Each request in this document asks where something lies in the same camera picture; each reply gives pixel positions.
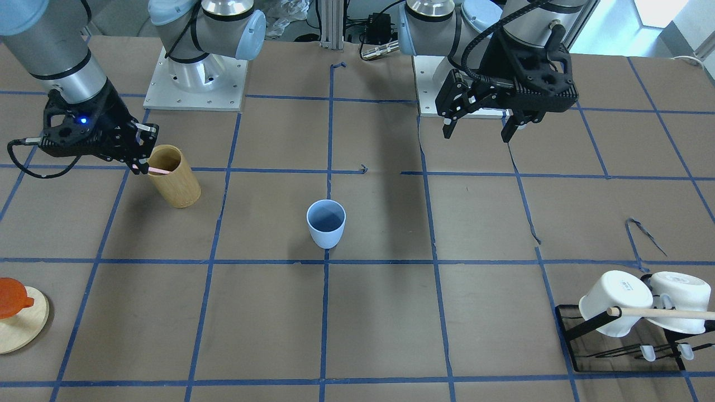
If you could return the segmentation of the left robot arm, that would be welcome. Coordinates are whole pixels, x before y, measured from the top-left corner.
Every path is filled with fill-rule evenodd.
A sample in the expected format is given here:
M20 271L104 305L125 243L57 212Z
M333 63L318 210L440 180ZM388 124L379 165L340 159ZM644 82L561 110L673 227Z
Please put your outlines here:
M546 113L565 112L579 99L565 39L585 1L406 1L400 10L400 51L444 56L450 63L437 92L436 112L450 139L460 118L480 109L511 111L501 131Z

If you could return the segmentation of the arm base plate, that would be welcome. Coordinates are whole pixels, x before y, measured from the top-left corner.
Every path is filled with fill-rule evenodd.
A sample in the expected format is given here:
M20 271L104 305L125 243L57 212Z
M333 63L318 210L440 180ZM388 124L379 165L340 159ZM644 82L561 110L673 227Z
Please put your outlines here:
M240 112L249 62L210 54L191 64L164 56L158 63L146 90L146 109L174 111Z
M413 69L421 117L438 117L436 96L452 65L444 56L414 56Z

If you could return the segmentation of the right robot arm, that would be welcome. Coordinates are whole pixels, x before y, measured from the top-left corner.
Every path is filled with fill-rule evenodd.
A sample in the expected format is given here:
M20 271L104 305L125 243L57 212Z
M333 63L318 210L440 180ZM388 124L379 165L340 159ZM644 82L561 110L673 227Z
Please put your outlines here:
M94 18L128 25L131 11L147 8L155 38L99 35ZM242 62L263 48L266 16L254 1L3 1L2 44L47 94L42 130L10 140L11 162L39 179L65 175L83 156L127 165L135 175L166 176L157 168L159 126L133 117L109 78L155 50L154 71L140 74L145 107L240 109ZM35 147L50 157L71 158L64 170L34 173L15 155Z

